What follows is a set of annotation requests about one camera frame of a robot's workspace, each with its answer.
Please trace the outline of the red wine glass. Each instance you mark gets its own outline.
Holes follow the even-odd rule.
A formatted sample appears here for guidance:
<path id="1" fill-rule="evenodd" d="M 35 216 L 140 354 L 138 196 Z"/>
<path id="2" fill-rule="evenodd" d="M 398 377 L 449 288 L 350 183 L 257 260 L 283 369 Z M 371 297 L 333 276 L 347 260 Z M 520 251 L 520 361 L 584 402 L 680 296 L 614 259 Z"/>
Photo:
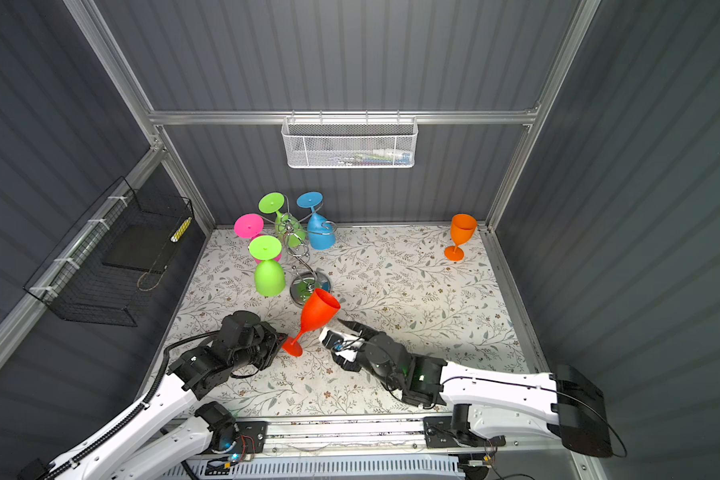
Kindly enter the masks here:
<path id="1" fill-rule="evenodd" d="M 300 338 L 312 331 L 326 326 L 341 309 L 339 301 L 323 289 L 315 289 L 303 306 L 301 312 L 301 326 L 295 338 L 288 337 L 283 344 L 283 350 L 293 357 L 303 354 Z"/>

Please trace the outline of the yellow-green wine glass front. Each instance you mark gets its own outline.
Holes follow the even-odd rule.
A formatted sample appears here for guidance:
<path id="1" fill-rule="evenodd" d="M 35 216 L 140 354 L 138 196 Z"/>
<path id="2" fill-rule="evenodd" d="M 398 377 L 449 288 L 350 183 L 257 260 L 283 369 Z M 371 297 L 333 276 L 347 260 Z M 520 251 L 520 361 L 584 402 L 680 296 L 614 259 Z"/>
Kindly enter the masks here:
<path id="1" fill-rule="evenodd" d="M 282 244 L 274 236 L 262 235 L 249 244 L 251 256 L 259 263 L 254 272 L 256 291 L 263 297 L 279 295 L 286 287 L 285 272 L 276 260 L 282 253 Z"/>

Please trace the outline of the pink wine glass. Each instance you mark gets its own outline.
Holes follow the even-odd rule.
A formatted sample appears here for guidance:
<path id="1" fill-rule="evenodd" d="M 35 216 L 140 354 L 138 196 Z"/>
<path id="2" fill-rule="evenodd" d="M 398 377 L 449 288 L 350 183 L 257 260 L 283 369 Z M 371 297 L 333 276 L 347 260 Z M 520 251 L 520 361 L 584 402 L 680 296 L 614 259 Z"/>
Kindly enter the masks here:
<path id="1" fill-rule="evenodd" d="M 271 253 L 276 237 L 264 233 L 264 219 L 257 214 L 245 214 L 234 224 L 235 234 L 249 241 L 248 251 L 257 264 L 262 254 Z"/>

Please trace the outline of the chrome wine glass rack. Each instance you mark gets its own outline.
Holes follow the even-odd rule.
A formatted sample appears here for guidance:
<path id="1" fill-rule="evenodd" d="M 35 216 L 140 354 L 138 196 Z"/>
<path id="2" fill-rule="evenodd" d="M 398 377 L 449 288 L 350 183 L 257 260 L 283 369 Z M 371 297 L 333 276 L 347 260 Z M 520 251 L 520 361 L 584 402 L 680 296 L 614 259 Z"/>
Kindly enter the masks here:
<path id="1" fill-rule="evenodd" d="M 307 232 L 306 240 L 301 246 L 295 249 L 284 245 L 283 247 L 287 255 L 295 261 L 292 266 L 294 279 L 290 284 L 289 294 L 297 306 L 304 306 L 315 289 L 332 291 L 332 283 L 328 275 L 309 265 L 310 251 Z"/>

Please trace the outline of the orange wine glass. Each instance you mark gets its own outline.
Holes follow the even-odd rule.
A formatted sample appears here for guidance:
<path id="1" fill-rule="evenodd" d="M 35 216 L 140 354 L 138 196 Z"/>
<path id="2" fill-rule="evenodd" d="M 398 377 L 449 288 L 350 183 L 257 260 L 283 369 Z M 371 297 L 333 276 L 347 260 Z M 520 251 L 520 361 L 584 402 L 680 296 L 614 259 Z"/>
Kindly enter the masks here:
<path id="1" fill-rule="evenodd" d="M 461 246 L 472 238 L 477 226 L 477 220 L 468 214 L 457 214 L 452 218 L 450 236 L 453 244 L 444 251 L 444 255 L 448 260 L 459 262 L 464 258 L 464 251 Z"/>

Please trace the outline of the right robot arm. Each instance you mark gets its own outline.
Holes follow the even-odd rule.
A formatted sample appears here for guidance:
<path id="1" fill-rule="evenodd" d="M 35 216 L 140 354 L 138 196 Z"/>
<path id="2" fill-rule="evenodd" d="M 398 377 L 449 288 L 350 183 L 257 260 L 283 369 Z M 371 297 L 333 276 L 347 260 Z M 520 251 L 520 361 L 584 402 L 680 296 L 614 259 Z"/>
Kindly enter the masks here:
<path id="1" fill-rule="evenodd" d="M 481 370 L 409 352 L 387 333 L 354 321 L 320 334 L 344 371 L 364 371 L 394 399 L 423 409 L 446 407 L 453 438 L 468 446 L 508 435 L 557 438 L 575 453 L 614 456 L 618 434 L 607 420 L 602 390 L 570 365 L 553 372 Z"/>

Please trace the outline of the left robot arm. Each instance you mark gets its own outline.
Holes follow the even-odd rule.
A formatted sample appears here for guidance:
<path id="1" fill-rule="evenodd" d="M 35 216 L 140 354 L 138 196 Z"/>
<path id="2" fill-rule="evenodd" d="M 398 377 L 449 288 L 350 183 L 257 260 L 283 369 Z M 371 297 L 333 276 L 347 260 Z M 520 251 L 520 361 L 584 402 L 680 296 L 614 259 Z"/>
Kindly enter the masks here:
<path id="1" fill-rule="evenodd" d="M 204 398 L 241 368 L 268 368 L 287 337 L 258 315 L 236 311 L 220 329 L 187 338 L 191 349 L 175 361 L 170 353 L 183 343 L 167 346 L 144 395 L 52 461 L 32 460 L 18 478 L 154 479 L 206 450 L 242 461 L 255 452 L 254 440 L 225 407 Z"/>

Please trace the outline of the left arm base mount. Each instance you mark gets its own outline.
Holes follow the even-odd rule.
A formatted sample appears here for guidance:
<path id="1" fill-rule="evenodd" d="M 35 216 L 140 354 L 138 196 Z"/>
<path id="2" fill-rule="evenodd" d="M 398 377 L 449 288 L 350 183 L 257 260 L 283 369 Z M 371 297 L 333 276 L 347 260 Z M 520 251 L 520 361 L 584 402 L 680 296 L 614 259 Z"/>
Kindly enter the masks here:
<path id="1" fill-rule="evenodd" d="M 213 434 L 209 449 L 226 455 L 262 453 L 268 427 L 265 421 L 243 421 L 223 426 Z"/>

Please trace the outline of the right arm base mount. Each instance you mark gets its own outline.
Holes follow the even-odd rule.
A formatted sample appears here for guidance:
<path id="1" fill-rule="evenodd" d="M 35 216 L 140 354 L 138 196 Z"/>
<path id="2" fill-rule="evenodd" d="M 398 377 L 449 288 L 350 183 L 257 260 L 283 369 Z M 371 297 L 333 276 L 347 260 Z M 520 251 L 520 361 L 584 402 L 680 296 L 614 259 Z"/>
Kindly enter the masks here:
<path id="1" fill-rule="evenodd" d="M 498 448 L 506 445 L 503 435 L 485 439 L 470 432 L 467 428 L 459 430 L 452 425 L 452 417 L 447 415 L 427 416 L 422 419 L 426 446 L 430 449 L 479 447 Z"/>

